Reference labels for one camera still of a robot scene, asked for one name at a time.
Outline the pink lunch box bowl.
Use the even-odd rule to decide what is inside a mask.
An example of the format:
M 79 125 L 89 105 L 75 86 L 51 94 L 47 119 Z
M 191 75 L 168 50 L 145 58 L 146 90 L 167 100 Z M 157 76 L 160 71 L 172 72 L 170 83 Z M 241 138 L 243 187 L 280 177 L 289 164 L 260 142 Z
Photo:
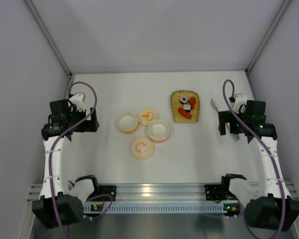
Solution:
M 151 141 L 161 143 L 168 139 L 170 128 L 165 121 L 156 119 L 148 125 L 147 132 Z

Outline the red sushi roll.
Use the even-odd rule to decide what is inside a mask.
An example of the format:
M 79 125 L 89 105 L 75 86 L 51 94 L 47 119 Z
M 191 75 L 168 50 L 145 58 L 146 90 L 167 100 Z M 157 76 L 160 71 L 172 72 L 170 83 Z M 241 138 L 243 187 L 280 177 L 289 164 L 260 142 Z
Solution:
M 188 98 L 187 96 L 181 96 L 181 97 L 179 98 L 179 102 L 180 102 L 182 105 L 187 104 L 188 100 L 189 100 L 189 98 Z

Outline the bamboo serving tray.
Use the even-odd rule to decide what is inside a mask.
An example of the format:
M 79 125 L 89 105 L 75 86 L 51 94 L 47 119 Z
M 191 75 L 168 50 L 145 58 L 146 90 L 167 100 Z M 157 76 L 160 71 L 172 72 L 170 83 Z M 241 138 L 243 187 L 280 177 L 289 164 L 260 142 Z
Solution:
M 199 122 L 200 97 L 191 90 L 177 90 L 170 95 L 170 108 L 174 122 Z

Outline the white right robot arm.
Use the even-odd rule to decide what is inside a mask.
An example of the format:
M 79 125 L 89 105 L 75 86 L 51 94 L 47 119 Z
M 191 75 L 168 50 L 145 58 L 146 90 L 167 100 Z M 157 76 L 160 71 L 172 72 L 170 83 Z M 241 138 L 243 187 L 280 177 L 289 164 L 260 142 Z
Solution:
M 283 178 L 277 152 L 277 132 L 266 122 L 266 103 L 234 95 L 225 99 L 228 110 L 219 111 L 220 135 L 230 133 L 235 141 L 245 139 L 253 154 L 258 177 L 252 189 L 246 173 L 226 174 L 222 182 L 229 194 L 245 208 L 243 215 L 250 228 L 289 230 L 299 215 L 299 201 L 294 200 Z

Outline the aluminium mounting rail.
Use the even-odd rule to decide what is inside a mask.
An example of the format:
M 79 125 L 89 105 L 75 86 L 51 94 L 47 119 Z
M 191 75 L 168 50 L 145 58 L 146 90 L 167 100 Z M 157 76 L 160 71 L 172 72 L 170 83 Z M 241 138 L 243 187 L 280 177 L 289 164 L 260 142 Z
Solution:
M 117 184 L 117 203 L 196 203 L 206 201 L 203 183 Z

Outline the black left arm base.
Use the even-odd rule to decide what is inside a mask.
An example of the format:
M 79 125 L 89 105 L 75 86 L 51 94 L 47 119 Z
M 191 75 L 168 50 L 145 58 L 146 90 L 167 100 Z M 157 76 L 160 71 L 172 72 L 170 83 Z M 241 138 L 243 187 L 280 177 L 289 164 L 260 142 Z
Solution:
M 96 196 L 107 194 L 116 200 L 117 187 L 115 185 L 101 184 L 97 190 L 94 189 L 92 184 L 76 184 L 71 190 L 70 195 L 77 197 L 83 204 L 90 201 L 106 201 L 110 202 L 111 199 L 108 196 L 101 196 L 95 199 Z

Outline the green sushi roll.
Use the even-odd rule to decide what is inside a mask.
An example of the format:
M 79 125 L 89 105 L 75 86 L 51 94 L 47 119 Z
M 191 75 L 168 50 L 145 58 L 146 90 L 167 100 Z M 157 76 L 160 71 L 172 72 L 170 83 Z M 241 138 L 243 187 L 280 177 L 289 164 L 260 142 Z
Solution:
M 186 112 L 190 112 L 191 111 L 191 105 L 190 104 L 184 104 L 183 105 L 183 109 L 186 111 Z

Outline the metal serving tongs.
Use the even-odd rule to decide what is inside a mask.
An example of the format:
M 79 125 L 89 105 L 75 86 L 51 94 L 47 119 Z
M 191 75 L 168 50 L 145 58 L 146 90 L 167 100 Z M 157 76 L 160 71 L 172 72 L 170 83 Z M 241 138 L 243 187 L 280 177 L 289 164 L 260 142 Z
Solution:
M 210 100 L 210 103 L 211 103 L 212 108 L 218 113 L 219 110 L 218 110 L 217 105 L 213 99 Z M 226 128 L 228 131 L 230 130 L 230 126 L 228 123 L 226 123 Z M 237 134 L 230 133 L 230 135 L 234 139 L 234 141 L 238 141 L 240 139 L 239 135 L 237 135 Z

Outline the red toy sausage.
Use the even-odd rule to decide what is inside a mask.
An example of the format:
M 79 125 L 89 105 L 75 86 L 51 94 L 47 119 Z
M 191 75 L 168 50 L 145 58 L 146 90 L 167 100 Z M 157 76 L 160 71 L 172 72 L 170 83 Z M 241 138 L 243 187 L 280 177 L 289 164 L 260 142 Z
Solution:
M 182 115 L 183 117 L 187 118 L 187 119 L 191 119 L 192 115 L 187 112 L 186 110 L 184 110 L 183 108 L 178 108 L 178 112 L 180 115 Z

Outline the yellow lunch box bowl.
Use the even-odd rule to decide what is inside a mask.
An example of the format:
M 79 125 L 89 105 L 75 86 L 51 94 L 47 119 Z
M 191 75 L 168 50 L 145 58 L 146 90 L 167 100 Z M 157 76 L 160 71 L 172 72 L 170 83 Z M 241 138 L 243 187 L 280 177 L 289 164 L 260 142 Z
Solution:
M 117 126 L 120 132 L 131 134 L 138 129 L 139 121 L 134 113 L 124 112 L 117 117 Z

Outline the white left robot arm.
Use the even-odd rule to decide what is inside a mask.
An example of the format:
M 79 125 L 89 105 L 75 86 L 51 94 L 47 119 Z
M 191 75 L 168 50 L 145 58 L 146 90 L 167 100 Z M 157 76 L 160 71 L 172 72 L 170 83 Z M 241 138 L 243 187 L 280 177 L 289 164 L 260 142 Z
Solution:
M 83 204 L 99 192 L 94 175 L 78 177 L 69 188 L 69 149 L 75 132 L 96 132 L 99 127 L 96 108 L 80 110 L 70 100 L 50 103 L 51 114 L 41 130 L 45 150 L 45 169 L 39 199 L 32 212 L 47 228 L 68 226 L 83 220 Z

